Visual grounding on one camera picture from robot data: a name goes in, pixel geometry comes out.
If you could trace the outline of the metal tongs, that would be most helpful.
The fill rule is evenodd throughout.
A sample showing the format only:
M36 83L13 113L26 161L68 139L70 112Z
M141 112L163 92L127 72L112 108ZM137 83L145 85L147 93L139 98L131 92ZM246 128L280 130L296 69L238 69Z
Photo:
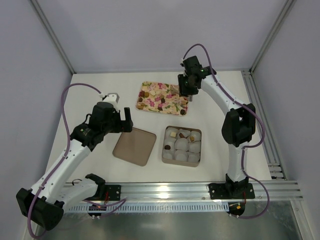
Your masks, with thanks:
M170 90L172 94L182 94L182 90L180 90L180 87L178 85L172 84L170 86ZM186 98L189 102L193 101L193 96L192 95L183 95L184 98Z

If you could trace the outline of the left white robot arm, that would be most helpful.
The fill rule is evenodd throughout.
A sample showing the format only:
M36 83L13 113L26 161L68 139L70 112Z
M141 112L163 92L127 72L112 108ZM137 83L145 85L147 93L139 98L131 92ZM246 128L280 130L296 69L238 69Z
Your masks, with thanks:
M69 190L63 187L79 164L100 144L107 134L130 133L133 121L130 108L124 108L125 119L110 102L100 101L86 116L88 122L76 126L59 158L31 188L21 188L16 199L27 222L46 231L54 229L64 212L83 200L102 200L107 192L103 178L90 173Z

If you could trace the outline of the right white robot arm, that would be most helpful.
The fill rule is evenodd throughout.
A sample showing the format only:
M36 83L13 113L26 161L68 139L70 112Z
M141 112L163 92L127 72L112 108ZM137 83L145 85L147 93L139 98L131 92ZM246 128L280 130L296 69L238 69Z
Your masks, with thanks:
M219 106L225 118L221 128L228 144L229 164L224 183L209 184L212 200L254 199L255 194L246 175L247 146L256 132L256 108L239 101L219 80L210 67L203 67L196 56L182 61L184 73L178 75L179 94L194 96L199 90L206 92Z

